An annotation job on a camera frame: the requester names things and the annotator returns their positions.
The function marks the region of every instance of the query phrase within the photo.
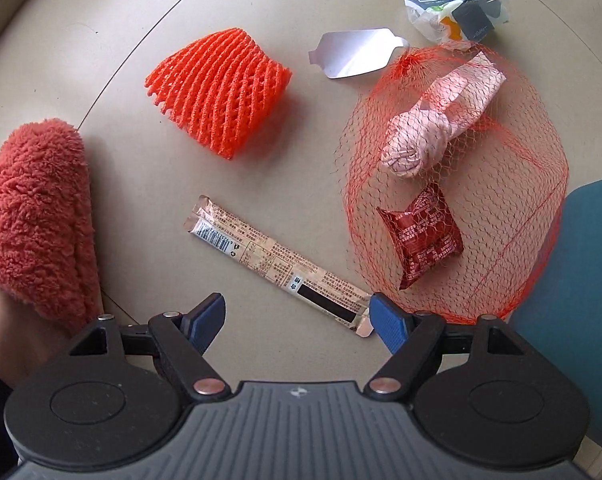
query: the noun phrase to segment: bare skin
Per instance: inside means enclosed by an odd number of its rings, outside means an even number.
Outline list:
[[[15,388],[69,340],[56,322],[0,289],[0,379]]]

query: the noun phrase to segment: silver screw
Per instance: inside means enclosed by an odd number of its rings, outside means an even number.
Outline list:
[[[220,394],[223,390],[225,390],[225,383],[214,377],[199,379],[194,383],[194,391],[201,395],[216,395]]]
[[[401,383],[392,377],[377,377],[370,381],[370,388],[377,394],[393,394],[401,389]]]

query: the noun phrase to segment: gray ribbed panel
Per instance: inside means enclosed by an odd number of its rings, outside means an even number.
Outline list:
[[[295,396],[297,387],[307,391]],[[493,472],[446,455],[404,407],[354,383],[245,383],[227,402],[195,408],[178,435],[135,464],[72,474],[26,464],[15,480],[584,480],[571,463]]]

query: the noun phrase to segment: beige floor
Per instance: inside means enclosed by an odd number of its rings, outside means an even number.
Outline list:
[[[227,162],[159,114],[143,80],[168,54],[233,26],[294,76],[277,119]],[[424,44],[402,0],[29,0],[0,39],[0,146],[23,122],[80,125],[104,301],[122,320],[188,310],[218,290],[227,323],[207,357],[231,384],[365,381],[388,357],[377,337],[357,338],[182,223],[208,194],[364,286],[348,268],[334,151],[376,76],[328,80],[307,51],[324,32],[367,27]],[[570,188],[602,178],[602,0],[513,0],[513,19],[491,46],[538,87],[568,155]]]

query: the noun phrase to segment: crumpled pink paper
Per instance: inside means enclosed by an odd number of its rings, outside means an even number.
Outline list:
[[[388,122],[381,163],[401,177],[434,167],[448,142],[481,117],[505,79],[482,52],[437,78],[409,111]]]

